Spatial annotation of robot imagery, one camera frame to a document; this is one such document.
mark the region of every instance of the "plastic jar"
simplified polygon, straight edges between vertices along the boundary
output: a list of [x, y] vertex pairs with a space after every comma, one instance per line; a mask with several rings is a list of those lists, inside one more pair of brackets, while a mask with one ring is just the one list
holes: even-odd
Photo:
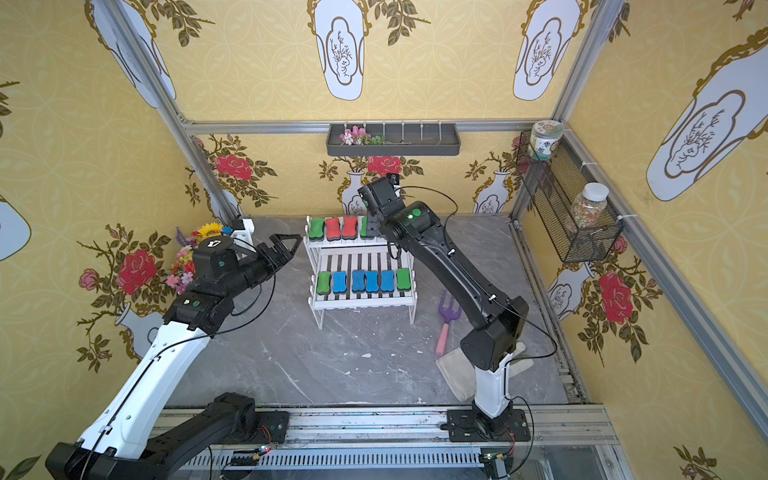
[[528, 142], [528, 155], [539, 160], [547, 160], [563, 136], [563, 124], [555, 120], [542, 120], [533, 124], [531, 140]]
[[571, 205], [571, 218], [566, 219], [566, 228], [572, 233], [576, 228], [594, 227], [600, 214], [608, 205], [608, 187], [597, 182], [584, 185], [584, 190], [576, 196]]

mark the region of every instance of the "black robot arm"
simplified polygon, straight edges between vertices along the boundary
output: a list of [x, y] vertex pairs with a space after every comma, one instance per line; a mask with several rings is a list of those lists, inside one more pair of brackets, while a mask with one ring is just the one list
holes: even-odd
[[379, 221], [382, 235], [424, 263], [466, 312], [474, 327], [462, 340], [462, 351], [469, 361], [480, 369], [495, 371], [504, 356], [515, 350], [528, 304], [520, 296], [510, 299], [489, 282], [423, 202], [406, 207], [384, 177], [358, 191]]

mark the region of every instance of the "flower bouquet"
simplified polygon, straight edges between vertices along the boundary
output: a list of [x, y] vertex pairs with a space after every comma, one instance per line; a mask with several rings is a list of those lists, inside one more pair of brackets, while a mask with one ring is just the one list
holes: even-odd
[[191, 237], [184, 237], [181, 231], [177, 229], [176, 240], [182, 245], [179, 253], [176, 254], [176, 261], [167, 271], [168, 278], [165, 283], [171, 288], [176, 289], [176, 294], [181, 295], [187, 291], [187, 286], [194, 280], [194, 262], [192, 261], [192, 252], [197, 248], [201, 241], [221, 235], [223, 226], [219, 223], [207, 223], [192, 232]]

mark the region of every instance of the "mounting plate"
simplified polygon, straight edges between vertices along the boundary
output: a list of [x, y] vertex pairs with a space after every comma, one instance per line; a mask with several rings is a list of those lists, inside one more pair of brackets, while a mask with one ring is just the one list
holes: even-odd
[[[478, 429], [477, 413], [474, 410], [449, 410], [446, 414], [448, 422], [441, 429], [448, 430], [451, 442], [497, 442], [500, 440], [511, 440], [506, 432], [494, 438], [489, 439], [486, 437]], [[525, 411], [510, 409], [509, 417], [504, 422], [504, 425], [515, 436], [516, 442], [531, 441], [531, 430], [528, 426], [528, 420], [525, 418]]]

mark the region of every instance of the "two-tier white rack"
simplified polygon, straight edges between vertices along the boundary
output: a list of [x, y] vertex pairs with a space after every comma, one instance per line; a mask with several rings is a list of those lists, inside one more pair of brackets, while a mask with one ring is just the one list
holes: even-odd
[[[310, 309], [315, 317], [317, 326], [323, 328], [323, 317], [326, 310], [342, 308], [366, 308], [370, 306], [407, 306], [411, 325], [416, 315], [416, 281], [413, 272], [413, 255], [402, 252], [400, 258], [394, 260], [387, 253], [387, 242], [382, 237], [371, 239], [360, 238], [360, 227], [363, 217], [357, 217], [357, 238], [355, 240], [326, 240], [310, 242], [310, 217], [306, 218], [304, 232], [304, 247], [312, 264]], [[396, 256], [397, 249], [392, 246], [392, 255]], [[407, 268], [411, 273], [411, 289], [401, 292], [395, 288], [391, 293], [352, 293], [352, 271], [365, 270], [381, 272]], [[317, 274], [320, 272], [346, 272], [346, 293], [328, 293], [319, 295], [317, 289]]]

